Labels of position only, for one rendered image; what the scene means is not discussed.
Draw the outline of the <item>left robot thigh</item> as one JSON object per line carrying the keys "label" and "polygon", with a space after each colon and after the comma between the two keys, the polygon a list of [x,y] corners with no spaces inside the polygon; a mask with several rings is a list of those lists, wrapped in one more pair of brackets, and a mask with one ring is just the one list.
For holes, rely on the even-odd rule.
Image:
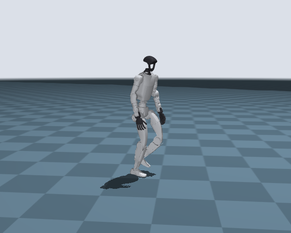
{"label": "left robot thigh", "polygon": [[153,139],[154,143],[156,145],[161,144],[163,140],[163,132],[162,132],[162,126],[161,126],[160,120],[157,117],[156,113],[153,110],[149,110],[148,115],[145,117],[145,119],[151,119],[150,125],[152,126],[153,130],[157,134],[157,136],[155,136]]}

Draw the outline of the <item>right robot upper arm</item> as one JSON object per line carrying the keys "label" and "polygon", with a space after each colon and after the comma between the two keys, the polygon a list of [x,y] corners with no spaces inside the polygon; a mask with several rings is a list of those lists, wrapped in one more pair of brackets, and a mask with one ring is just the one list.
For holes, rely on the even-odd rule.
{"label": "right robot upper arm", "polygon": [[133,87],[132,87],[130,96],[131,96],[131,94],[134,93],[136,95],[136,99],[138,99],[138,95],[136,94],[136,92],[138,91],[140,84],[143,82],[143,78],[144,78],[143,75],[137,75],[134,77],[134,83],[133,83]]}

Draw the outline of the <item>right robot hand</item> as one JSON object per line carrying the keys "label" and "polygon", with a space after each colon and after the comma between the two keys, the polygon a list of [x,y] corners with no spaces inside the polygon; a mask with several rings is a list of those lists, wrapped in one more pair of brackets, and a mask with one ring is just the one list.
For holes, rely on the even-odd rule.
{"label": "right robot hand", "polygon": [[[137,129],[138,130],[142,130],[143,127],[145,128],[145,126],[143,125],[143,123],[145,123],[140,115],[140,112],[138,112],[139,116],[135,117],[136,118],[136,124],[137,124]],[[145,123],[147,125],[147,123]],[[143,126],[143,127],[142,127]],[[139,129],[140,128],[140,129]],[[142,128],[142,129],[141,129]],[[146,128],[145,128],[146,129]],[[143,129],[144,130],[144,129]]]}

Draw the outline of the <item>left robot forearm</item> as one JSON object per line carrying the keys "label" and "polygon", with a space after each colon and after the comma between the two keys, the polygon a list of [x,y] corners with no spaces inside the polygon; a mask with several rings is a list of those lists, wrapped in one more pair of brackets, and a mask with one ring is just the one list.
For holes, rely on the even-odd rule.
{"label": "left robot forearm", "polygon": [[154,97],[154,102],[155,102],[155,107],[157,109],[157,112],[160,112],[160,107],[161,107],[161,104],[160,104],[160,100],[159,100],[159,95]]}

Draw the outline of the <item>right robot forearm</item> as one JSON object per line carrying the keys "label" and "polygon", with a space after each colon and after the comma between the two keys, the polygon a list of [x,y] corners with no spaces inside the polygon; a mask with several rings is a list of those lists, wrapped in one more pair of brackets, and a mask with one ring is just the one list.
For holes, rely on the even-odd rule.
{"label": "right robot forearm", "polygon": [[138,101],[136,100],[136,95],[134,93],[131,94],[131,96],[130,96],[130,102],[132,104],[135,117],[139,116],[139,114],[138,114],[138,112],[139,112]]}

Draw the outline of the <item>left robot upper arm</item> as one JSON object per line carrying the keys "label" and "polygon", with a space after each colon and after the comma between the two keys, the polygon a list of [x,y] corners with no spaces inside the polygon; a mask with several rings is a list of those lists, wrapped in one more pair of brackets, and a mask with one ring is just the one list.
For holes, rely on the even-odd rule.
{"label": "left robot upper arm", "polygon": [[155,79],[155,84],[154,84],[154,88],[153,88],[153,91],[152,91],[152,96],[153,97],[156,97],[156,96],[158,96],[159,95],[159,92],[157,91],[157,86],[158,86],[158,75],[156,75],[155,74],[155,77],[156,77],[156,79]]}

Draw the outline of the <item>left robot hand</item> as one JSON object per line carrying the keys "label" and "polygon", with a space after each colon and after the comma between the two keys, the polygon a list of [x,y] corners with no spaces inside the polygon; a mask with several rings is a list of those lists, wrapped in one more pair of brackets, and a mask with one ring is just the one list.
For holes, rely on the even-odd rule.
{"label": "left robot hand", "polygon": [[158,114],[159,114],[159,117],[160,117],[160,123],[161,123],[161,125],[163,125],[165,123],[166,117],[163,114],[163,110],[162,110],[161,107],[160,107],[160,112],[158,112]]}

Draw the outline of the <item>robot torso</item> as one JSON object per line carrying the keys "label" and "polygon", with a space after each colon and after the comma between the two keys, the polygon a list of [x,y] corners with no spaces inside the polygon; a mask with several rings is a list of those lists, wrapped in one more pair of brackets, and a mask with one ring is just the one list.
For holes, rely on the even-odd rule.
{"label": "robot torso", "polygon": [[139,73],[139,75],[143,75],[144,78],[143,82],[139,86],[138,91],[136,92],[136,94],[138,95],[138,100],[140,100],[138,108],[139,111],[144,115],[144,117],[148,115],[149,108],[146,106],[146,103],[148,100],[150,100],[156,79],[153,73],[151,73],[151,75],[147,75],[146,73],[148,72]]}

